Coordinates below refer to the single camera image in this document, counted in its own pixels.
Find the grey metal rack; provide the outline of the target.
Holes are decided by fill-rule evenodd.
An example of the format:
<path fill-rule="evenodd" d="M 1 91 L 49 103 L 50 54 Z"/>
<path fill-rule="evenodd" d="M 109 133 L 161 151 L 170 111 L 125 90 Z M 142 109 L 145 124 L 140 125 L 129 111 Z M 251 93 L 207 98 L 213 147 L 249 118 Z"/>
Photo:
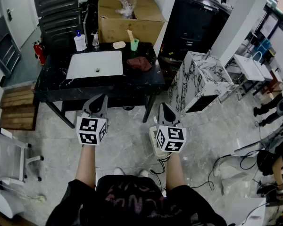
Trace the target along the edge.
<path fill-rule="evenodd" d="M 0 41 L 0 69 L 6 78 L 10 78 L 17 63 L 21 58 L 21 52 L 17 48 L 10 34 L 6 34 Z"/>

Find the dark red cloth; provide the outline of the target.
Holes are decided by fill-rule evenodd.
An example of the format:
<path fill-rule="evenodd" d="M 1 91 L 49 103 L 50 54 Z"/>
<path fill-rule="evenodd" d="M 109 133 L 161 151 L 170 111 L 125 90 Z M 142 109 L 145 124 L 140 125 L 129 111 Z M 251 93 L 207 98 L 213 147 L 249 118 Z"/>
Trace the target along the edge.
<path fill-rule="evenodd" d="M 127 64 L 133 69 L 139 69 L 143 72 L 147 72 L 152 68 L 146 57 L 138 56 L 136 58 L 128 59 Z"/>

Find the white door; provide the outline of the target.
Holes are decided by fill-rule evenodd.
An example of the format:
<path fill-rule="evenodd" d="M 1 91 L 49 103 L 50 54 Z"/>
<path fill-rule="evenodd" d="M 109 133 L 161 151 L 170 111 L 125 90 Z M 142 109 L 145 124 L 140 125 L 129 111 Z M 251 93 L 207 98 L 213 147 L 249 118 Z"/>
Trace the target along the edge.
<path fill-rule="evenodd" d="M 0 0 L 0 7 L 14 42 L 18 48 L 22 48 L 37 29 L 34 0 Z"/>

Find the person's black shirt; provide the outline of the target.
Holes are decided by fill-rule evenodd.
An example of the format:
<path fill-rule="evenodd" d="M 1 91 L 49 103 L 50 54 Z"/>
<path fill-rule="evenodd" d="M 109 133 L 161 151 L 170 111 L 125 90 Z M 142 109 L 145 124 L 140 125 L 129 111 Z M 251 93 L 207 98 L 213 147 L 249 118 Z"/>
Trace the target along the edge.
<path fill-rule="evenodd" d="M 106 175 L 96 189 L 69 182 L 46 226 L 227 226 L 187 185 L 163 196 L 151 178 Z"/>

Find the large cardboard box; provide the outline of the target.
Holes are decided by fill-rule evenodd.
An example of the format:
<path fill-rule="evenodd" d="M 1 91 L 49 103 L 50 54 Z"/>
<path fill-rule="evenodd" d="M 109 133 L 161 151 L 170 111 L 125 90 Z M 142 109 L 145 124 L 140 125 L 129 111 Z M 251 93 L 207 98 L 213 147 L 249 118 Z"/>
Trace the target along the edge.
<path fill-rule="evenodd" d="M 100 43 L 130 42 L 127 30 L 140 42 L 155 45 L 166 22 L 155 0 L 128 0 L 135 4 L 133 18 L 123 18 L 117 13 L 122 9 L 121 0 L 98 1 L 98 25 Z"/>

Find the white rectangular sink basin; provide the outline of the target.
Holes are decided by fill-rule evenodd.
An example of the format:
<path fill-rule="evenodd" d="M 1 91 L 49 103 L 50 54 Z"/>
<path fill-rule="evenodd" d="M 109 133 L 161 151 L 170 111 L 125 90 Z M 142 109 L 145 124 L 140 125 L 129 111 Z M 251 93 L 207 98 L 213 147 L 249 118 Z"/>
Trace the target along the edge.
<path fill-rule="evenodd" d="M 66 79 L 123 75 L 122 52 L 99 51 L 74 54 L 71 57 Z"/>

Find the white plastic bag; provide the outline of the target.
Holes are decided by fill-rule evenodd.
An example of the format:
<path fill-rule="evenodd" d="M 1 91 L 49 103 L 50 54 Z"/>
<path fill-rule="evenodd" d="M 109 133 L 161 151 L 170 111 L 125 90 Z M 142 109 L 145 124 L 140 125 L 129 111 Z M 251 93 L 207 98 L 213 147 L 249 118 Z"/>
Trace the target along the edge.
<path fill-rule="evenodd" d="M 229 194 L 233 184 L 249 176 L 249 172 L 240 167 L 240 161 L 235 156 L 221 158 L 213 169 L 213 175 L 221 178 L 224 195 Z"/>

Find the white chair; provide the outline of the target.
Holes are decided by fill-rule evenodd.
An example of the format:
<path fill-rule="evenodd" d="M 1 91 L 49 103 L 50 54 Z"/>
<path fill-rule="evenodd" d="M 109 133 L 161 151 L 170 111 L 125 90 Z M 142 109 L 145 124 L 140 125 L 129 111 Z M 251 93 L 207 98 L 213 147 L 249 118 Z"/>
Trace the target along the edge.
<path fill-rule="evenodd" d="M 0 181 L 23 186 L 28 175 L 36 181 L 42 181 L 40 176 L 32 172 L 30 165 L 35 161 L 43 161 L 44 157 L 29 157 L 31 148 L 31 144 L 21 142 L 11 132 L 0 129 Z"/>

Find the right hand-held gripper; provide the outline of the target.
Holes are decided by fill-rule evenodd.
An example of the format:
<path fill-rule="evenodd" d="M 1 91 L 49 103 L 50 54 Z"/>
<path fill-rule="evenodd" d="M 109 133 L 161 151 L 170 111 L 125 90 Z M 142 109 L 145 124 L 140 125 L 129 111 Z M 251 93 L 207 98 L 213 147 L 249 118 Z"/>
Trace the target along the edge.
<path fill-rule="evenodd" d="M 158 132 L 156 141 L 161 151 L 179 153 L 187 141 L 186 128 L 175 127 L 181 123 L 179 113 L 167 103 L 158 107 Z"/>

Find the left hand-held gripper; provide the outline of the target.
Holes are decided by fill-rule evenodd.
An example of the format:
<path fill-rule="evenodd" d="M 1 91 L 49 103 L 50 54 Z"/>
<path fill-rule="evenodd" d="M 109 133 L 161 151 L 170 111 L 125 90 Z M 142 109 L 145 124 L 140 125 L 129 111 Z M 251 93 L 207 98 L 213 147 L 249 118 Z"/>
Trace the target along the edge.
<path fill-rule="evenodd" d="M 99 145 L 107 133 L 108 96 L 98 94 L 83 105 L 83 113 L 77 117 L 76 133 L 81 145 Z"/>

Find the white sink on metal stand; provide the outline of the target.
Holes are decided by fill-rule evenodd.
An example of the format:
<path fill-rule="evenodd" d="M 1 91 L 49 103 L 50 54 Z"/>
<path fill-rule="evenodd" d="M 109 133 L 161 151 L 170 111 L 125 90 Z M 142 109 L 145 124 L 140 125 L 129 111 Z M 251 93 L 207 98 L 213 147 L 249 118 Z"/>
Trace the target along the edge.
<path fill-rule="evenodd" d="M 269 70 L 265 65 L 262 65 L 258 61 L 254 61 L 254 63 L 266 81 L 271 81 L 273 79 L 271 73 L 269 72 Z"/>
<path fill-rule="evenodd" d="M 224 102 L 234 95 L 237 95 L 238 100 L 242 100 L 260 82 L 265 81 L 265 78 L 252 58 L 234 54 L 226 64 L 225 69 L 234 84 L 220 102 Z"/>

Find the person's right forearm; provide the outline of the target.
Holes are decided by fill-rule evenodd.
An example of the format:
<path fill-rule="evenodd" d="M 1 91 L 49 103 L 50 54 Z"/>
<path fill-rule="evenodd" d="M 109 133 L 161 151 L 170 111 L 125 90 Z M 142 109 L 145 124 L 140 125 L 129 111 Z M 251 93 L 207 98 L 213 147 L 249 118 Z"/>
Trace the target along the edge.
<path fill-rule="evenodd" d="M 166 190 L 186 185 L 179 153 L 170 155 L 166 166 Z"/>

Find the white plastic basket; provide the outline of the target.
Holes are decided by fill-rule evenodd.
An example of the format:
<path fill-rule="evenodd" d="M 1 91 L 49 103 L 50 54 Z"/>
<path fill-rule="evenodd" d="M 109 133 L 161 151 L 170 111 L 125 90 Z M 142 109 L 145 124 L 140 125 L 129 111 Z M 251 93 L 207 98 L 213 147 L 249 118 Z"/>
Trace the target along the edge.
<path fill-rule="evenodd" d="M 162 125 L 151 127 L 149 137 L 154 155 L 159 159 L 168 158 L 170 155 L 170 152 L 166 151 L 166 146 L 169 141 L 168 127 Z"/>

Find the person's left forearm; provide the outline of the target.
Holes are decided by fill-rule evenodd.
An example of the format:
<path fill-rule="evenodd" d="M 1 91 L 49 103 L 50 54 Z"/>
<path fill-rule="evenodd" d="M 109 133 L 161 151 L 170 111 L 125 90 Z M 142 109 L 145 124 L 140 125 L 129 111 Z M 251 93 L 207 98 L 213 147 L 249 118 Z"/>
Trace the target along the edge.
<path fill-rule="evenodd" d="M 75 179 L 96 188 L 95 146 L 82 146 Z"/>

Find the wooden steps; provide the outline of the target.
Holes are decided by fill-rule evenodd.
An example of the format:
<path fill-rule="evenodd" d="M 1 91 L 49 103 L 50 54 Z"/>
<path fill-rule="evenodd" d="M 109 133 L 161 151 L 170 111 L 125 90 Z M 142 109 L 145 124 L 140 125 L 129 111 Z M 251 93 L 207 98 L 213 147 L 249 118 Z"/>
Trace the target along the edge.
<path fill-rule="evenodd" d="M 0 128 L 35 130 L 38 107 L 34 85 L 5 90 L 0 101 Z"/>

